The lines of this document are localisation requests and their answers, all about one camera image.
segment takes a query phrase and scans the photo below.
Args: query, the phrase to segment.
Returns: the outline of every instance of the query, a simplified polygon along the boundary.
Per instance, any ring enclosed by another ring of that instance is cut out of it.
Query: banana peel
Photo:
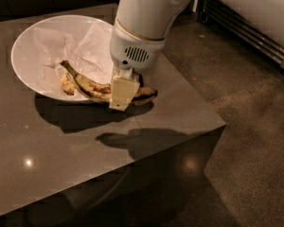
[[[72,95],[74,88],[78,90],[83,96],[91,99],[96,103],[109,104],[111,100],[111,85],[97,83],[86,76],[77,72],[69,63],[69,61],[62,61],[60,63],[69,74],[65,75],[65,79],[61,80],[63,90]],[[140,87],[135,94],[130,105],[139,106],[151,102],[158,96],[158,91],[151,87]]]

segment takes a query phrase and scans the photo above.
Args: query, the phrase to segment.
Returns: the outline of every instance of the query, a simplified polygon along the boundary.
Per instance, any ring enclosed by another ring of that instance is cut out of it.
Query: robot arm
[[[124,111],[139,88],[135,72],[156,64],[171,25],[190,0],[120,0],[111,40],[110,108]]]
[[[134,73],[155,65],[173,21],[189,1],[120,0],[111,40],[115,64],[111,108],[126,109],[139,87]],[[284,0],[222,1],[284,46]]]

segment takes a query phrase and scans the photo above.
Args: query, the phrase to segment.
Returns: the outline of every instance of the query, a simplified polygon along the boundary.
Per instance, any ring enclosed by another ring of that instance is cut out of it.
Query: tabletop
[[[225,124],[163,55],[143,75],[158,98],[126,113],[40,96],[13,72],[10,51],[27,27],[62,14],[112,24],[116,9],[106,5],[0,22],[0,215]]]

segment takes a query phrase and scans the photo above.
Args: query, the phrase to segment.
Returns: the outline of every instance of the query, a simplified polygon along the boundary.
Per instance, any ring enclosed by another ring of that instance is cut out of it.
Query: white machine
[[[136,72],[156,64],[171,25],[191,0],[120,0],[111,40],[110,108],[124,111],[139,88]],[[222,0],[284,45],[284,0]]]

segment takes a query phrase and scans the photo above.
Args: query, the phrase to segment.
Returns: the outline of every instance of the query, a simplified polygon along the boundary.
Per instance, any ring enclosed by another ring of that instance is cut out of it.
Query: vent grille
[[[127,58],[132,61],[143,62],[149,58],[149,53],[146,50],[137,47],[127,47],[124,52]]]
[[[272,60],[281,64],[284,60],[284,47],[276,43],[256,28],[242,16],[219,0],[205,0],[205,14],[222,26],[237,34]]]

